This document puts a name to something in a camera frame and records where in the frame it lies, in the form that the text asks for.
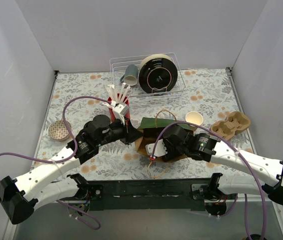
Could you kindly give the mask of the green paper bag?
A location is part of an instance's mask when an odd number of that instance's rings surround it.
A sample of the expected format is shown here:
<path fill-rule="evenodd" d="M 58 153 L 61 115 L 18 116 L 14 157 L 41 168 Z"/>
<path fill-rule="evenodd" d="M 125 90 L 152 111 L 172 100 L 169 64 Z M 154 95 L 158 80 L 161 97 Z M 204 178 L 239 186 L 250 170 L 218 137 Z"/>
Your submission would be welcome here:
<path fill-rule="evenodd" d="M 164 118 L 159 118 L 160 113 L 162 112 L 167 112 L 170 115 L 173 116 L 174 120 L 172 119 L 164 119 Z M 146 145 L 152 144 L 156 141 L 158 135 L 160 132 L 169 124 L 176 122 L 177 118 L 176 116 L 170 112 L 169 110 L 163 109 L 159 111 L 156 115 L 155 118 L 151 117 L 143 117 L 141 120 L 141 124 L 138 127 L 138 130 L 143 133 L 143 137 L 139 138 L 136 140 L 135 143 L 135 150 L 137 153 L 139 153 L 142 156 L 148 157 L 149 154 L 147 152 Z M 150 167 L 151 165 L 154 164 L 154 162 L 151 160 L 149 162 L 149 165 L 147 167 L 147 174 L 150 178 L 156 179 L 161 177 L 170 167 L 170 165 L 176 161 L 182 160 L 187 158 L 186 155 L 179 155 L 179 156 L 174 156 L 172 158 L 166 159 L 165 157 L 157 157 L 156 158 L 156 163 L 167 163 L 165 169 L 161 172 L 159 175 L 152 175 L 150 172 Z"/>

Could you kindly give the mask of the black round plate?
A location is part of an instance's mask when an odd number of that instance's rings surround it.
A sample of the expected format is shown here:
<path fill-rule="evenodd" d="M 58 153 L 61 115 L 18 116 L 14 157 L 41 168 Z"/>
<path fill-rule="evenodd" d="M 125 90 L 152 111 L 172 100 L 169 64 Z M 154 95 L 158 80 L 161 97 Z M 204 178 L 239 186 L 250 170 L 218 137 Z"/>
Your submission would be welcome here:
<path fill-rule="evenodd" d="M 178 69 L 167 54 L 152 54 L 139 64 L 138 82 L 147 94 L 171 91 L 178 80 Z"/>

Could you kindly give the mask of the patterned small bowl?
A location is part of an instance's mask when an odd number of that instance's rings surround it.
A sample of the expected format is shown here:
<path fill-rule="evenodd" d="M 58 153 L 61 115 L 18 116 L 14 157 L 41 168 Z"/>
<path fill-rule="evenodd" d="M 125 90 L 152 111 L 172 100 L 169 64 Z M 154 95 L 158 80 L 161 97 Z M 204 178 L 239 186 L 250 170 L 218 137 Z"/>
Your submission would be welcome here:
<path fill-rule="evenodd" d="M 63 120 L 53 122 L 48 128 L 48 135 L 52 140 L 60 142 L 70 137 L 70 133 Z"/>

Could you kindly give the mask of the white straw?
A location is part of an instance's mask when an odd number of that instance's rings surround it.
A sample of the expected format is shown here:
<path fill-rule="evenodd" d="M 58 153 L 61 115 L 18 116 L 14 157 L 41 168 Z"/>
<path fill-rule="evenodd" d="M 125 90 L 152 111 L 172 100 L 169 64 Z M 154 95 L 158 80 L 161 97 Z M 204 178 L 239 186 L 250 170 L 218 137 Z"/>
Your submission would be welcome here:
<path fill-rule="evenodd" d="M 122 98 L 122 93 L 118 93 L 117 98 L 116 98 L 116 102 L 119 103 L 121 101 L 121 98 Z"/>
<path fill-rule="evenodd" d="M 117 90 L 115 88 L 115 85 L 114 84 L 107 85 L 106 90 L 109 93 L 111 100 L 117 102 L 118 101 L 118 93 L 117 93 Z"/>
<path fill-rule="evenodd" d="M 107 108 L 112 109 L 116 106 L 116 102 L 115 101 L 110 101 L 110 102 L 104 102 L 103 103 Z"/>
<path fill-rule="evenodd" d="M 130 90 L 131 86 L 130 85 L 125 85 L 125 88 L 124 88 L 124 93 L 122 94 L 121 96 L 121 99 L 120 99 L 120 103 L 123 103 L 124 102 L 124 99 L 126 98 L 127 96 L 127 93 L 128 91 Z"/>

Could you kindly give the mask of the brown paper cup stack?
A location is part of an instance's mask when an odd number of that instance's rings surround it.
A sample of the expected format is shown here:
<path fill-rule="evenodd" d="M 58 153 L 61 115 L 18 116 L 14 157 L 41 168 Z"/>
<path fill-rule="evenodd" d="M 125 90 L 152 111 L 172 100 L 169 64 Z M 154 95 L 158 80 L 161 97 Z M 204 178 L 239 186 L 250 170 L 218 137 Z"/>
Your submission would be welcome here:
<path fill-rule="evenodd" d="M 187 123 L 201 126 L 203 124 L 204 118 L 199 112 L 190 111 L 185 115 L 185 121 Z"/>

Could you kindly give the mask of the red ribbed straw holder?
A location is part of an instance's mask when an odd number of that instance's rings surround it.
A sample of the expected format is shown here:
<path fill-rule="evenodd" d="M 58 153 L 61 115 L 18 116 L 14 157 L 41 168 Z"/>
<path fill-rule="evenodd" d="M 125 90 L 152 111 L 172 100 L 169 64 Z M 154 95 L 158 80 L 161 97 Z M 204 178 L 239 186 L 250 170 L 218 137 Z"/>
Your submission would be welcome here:
<path fill-rule="evenodd" d="M 124 98 L 123 102 L 124 102 L 127 106 L 129 106 L 129 101 L 128 101 L 128 98 L 127 98 L 127 97 Z M 111 122 L 114 122 L 115 119 L 116 119 L 116 116 L 115 116 L 114 113 L 113 113 L 113 108 L 110 106 L 110 107 L 108 107 L 108 110 L 109 110 L 109 114 L 110 114 L 110 120 L 111 120 Z M 127 111 L 127 113 L 126 113 L 126 115 L 125 115 L 124 117 L 125 117 L 125 118 L 128 118 L 128 119 L 131 118 L 131 116 L 130 116 L 130 110 Z"/>

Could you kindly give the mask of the grey ceramic mug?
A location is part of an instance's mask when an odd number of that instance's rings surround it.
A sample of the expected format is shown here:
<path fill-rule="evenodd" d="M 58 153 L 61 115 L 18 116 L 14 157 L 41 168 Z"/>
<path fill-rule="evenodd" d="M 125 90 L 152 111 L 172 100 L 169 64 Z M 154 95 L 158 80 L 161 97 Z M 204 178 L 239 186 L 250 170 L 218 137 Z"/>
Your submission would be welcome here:
<path fill-rule="evenodd" d="M 138 83 L 139 69 L 136 65 L 130 64 L 124 75 L 120 78 L 121 83 L 125 83 L 129 86 L 135 86 Z"/>

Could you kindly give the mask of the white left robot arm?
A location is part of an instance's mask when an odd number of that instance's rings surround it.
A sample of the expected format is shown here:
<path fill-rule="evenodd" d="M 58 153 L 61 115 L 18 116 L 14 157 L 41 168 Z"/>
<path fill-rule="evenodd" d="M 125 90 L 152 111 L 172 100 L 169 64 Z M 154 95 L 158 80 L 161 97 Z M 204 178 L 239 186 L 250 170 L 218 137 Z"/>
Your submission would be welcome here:
<path fill-rule="evenodd" d="M 20 224 L 36 209 L 56 200 L 90 200 L 95 197 L 96 188 L 90 187 L 79 173 L 68 175 L 62 181 L 57 181 L 57 178 L 96 156 L 101 146 L 116 141 L 129 145 L 142 136 L 143 133 L 133 127 L 128 118 L 111 122 L 106 115 L 95 116 L 84 125 L 75 140 L 48 163 L 15 179 L 7 176 L 0 181 L 0 204 L 10 222 Z"/>

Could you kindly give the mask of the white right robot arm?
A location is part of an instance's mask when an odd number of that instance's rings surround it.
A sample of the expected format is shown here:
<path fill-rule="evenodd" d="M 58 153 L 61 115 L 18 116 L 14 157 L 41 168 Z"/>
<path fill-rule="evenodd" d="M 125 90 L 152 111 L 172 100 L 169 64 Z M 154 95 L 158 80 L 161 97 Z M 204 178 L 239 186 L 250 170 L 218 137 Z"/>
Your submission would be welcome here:
<path fill-rule="evenodd" d="M 233 147 L 225 139 L 211 134 L 193 135 L 178 124 L 161 133 L 165 157 L 185 155 L 196 161 L 220 164 L 245 173 L 227 176 L 216 173 L 207 187 L 208 194 L 219 199 L 232 194 L 265 194 L 283 206 L 283 159 L 272 159 Z"/>

